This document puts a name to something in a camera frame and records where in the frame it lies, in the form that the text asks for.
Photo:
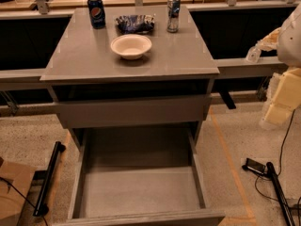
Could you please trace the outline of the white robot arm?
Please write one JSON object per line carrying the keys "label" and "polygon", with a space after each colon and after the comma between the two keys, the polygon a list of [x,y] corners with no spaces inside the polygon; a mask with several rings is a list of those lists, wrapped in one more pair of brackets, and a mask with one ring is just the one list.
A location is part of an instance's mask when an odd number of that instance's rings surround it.
{"label": "white robot arm", "polygon": [[278,60],[288,66],[270,79],[260,126],[272,130],[282,125],[301,105],[301,4],[284,21],[277,36]]}

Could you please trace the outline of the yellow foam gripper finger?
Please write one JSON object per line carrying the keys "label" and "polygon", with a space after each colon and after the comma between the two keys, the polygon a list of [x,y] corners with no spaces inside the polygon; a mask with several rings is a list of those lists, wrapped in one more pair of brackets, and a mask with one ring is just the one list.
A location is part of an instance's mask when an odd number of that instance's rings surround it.
{"label": "yellow foam gripper finger", "polygon": [[301,69],[289,68],[285,73],[274,73],[262,107],[260,126],[272,130],[282,125],[301,105]]}

